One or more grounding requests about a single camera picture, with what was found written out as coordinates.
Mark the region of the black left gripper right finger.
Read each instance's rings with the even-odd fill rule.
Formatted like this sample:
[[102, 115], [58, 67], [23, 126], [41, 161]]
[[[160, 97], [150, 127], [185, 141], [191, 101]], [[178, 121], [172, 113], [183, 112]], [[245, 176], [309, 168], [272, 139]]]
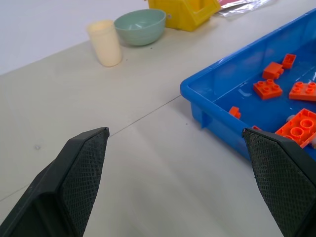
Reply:
[[316, 237], [316, 161], [295, 141], [245, 128], [258, 189], [284, 237]]

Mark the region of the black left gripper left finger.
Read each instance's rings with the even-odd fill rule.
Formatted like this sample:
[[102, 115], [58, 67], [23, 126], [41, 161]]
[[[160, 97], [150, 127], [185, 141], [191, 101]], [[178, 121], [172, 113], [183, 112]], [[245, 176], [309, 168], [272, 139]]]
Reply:
[[109, 136], [101, 127], [69, 139], [2, 222], [0, 237], [83, 237]]

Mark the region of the upside-down orange plastic building brick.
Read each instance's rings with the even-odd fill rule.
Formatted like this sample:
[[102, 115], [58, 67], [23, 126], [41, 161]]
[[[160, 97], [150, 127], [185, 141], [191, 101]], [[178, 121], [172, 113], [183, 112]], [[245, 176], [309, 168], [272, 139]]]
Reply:
[[275, 134], [295, 141], [301, 148], [311, 145], [316, 149], [316, 113], [302, 109], [296, 115], [289, 116], [287, 123]]

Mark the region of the blue plastic tray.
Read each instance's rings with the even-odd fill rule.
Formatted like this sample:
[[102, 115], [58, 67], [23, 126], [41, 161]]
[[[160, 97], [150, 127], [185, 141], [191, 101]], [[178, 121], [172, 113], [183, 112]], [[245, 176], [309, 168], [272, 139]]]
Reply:
[[[262, 79], [271, 62], [281, 63], [286, 54], [297, 57], [292, 69], [285, 70], [276, 81], [282, 95], [262, 100], [253, 84]], [[316, 102], [289, 99], [298, 81], [316, 82], [316, 8], [185, 79], [180, 92], [203, 128], [248, 158], [241, 136], [244, 128], [255, 125], [276, 132], [302, 109], [316, 113]], [[240, 119], [229, 114], [232, 106], [239, 107]]]

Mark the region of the upside-down red plastic building brick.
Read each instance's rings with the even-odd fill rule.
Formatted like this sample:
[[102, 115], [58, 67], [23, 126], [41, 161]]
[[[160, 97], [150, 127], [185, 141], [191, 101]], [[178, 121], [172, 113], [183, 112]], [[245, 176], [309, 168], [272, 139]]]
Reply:
[[296, 60], [297, 55], [295, 54], [286, 54], [283, 62], [282, 62], [282, 67], [286, 70], [292, 69], [294, 62]]

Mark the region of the cream plastic cup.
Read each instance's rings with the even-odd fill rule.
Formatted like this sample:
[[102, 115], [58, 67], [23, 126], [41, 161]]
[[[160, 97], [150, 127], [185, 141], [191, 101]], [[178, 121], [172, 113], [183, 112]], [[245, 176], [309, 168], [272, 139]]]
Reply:
[[113, 67], [122, 61], [122, 51], [113, 20], [101, 20], [87, 26], [87, 33], [101, 65]]

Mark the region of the pale green bowl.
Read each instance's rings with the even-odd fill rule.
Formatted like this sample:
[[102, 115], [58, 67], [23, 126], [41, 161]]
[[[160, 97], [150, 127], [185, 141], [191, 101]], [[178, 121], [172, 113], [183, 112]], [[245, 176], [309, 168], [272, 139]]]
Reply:
[[130, 46], [145, 46], [157, 41], [165, 29], [166, 13], [160, 9], [141, 9], [114, 21], [119, 38]]

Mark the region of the clear plastic bag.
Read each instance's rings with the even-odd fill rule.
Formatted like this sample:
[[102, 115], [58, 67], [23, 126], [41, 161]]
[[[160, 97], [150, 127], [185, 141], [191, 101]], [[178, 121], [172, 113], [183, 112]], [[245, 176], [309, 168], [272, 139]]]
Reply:
[[254, 11], [271, 0], [219, 0], [220, 10], [216, 15], [221, 17], [232, 17], [234, 15]]

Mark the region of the yellow plastic bin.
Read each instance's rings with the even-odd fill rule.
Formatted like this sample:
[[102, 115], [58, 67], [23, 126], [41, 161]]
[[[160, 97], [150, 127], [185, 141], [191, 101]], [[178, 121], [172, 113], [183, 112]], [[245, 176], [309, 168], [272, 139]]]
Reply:
[[221, 8], [218, 0], [147, 0], [166, 13], [167, 28], [193, 32]]

